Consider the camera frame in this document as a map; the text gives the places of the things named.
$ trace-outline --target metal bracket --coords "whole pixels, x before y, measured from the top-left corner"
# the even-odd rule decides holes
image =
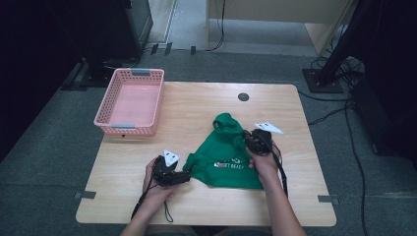
[[[332,203],[334,206],[340,205],[340,200],[338,199],[337,195],[318,195],[319,203]]]
[[[94,199],[96,192],[92,191],[82,191],[76,192],[74,195],[74,199]]]

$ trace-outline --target wooden table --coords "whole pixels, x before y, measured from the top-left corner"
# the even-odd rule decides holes
[[[248,101],[238,99],[245,92]],[[244,129],[271,122],[284,134],[272,137],[282,151],[289,200],[303,226],[333,226],[328,189],[295,86],[166,82],[154,137],[104,136],[77,211],[81,223],[128,223],[142,194],[145,166],[165,148],[179,154],[177,170],[212,131],[212,121],[229,112]],[[211,188],[192,178],[168,202],[173,224],[269,225],[264,191]],[[151,224],[167,224],[162,208]]]

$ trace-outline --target hand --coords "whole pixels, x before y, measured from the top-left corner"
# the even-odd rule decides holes
[[[145,200],[141,206],[141,209],[146,208],[150,211],[150,214],[154,214],[163,203],[170,198],[174,197],[174,191],[177,186],[161,187],[158,186],[153,180],[149,184],[149,180],[152,175],[152,169],[156,158],[154,158],[146,168],[146,176],[144,179],[144,186],[142,188],[143,193],[147,190],[148,186],[151,188],[145,197]]]
[[[143,192],[147,192],[144,201],[136,212],[135,216],[132,218],[130,223],[123,230],[121,235],[144,235],[145,230],[148,226],[148,223],[152,216],[162,207],[163,203],[174,196],[175,186],[170,187],[160,187],[152,180],[149,184],[149,181],[152,177],[152,169],[154,166],[156,158],[154,158],[148,165],[146,169],[146,175],[144,179]]]
[[[272,150],[273,152],[280,157],[281,152],[276,147],[275,142],[272,142]],[[252,156],[252,159],[250,160],[249,167],[250,168],[257,168],[260,180],[263,184],[265,184],[265,181],[268,181],[269,179],[277,179],[278,176],[278,166],[276,165],[275,160],[273,159],[272,153],[262,156],[252,153],[248,148],[246,147],[246,151],[249,155]]]

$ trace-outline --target person's right hand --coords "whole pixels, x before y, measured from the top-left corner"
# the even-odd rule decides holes
[[[278,157],[280,157],[281,153],[279,149],[276,148],[275,142],[272,142],[272,150]],[[269,179],[276,180],[278,178],[278,167],[273,159],[272,153],[265,156],[257,155],[248,150],[247,147],[246,151],[252,156],[249,167],[256,168],[258,170],[260,180],[263,184],[265,184],[265,181],[268,181]]]

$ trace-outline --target floor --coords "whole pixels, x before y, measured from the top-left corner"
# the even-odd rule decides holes
[[[149,44],[172,42],[173,49],[196,46],[197,50],[206,50],[206,0],[165,1],[164,6],[160,1],[164,2],[149,0],[154,25],[163,21],[168,26],[153,27]],[[210,20],[209,49],[220,41],[220,25],[221,21]],[[224,39],[216,49],[219,52],[318,56],[304,24],[224,20],[223,28]],[[165,40],[155,40],[153,36],[161,31],[166,32]]]

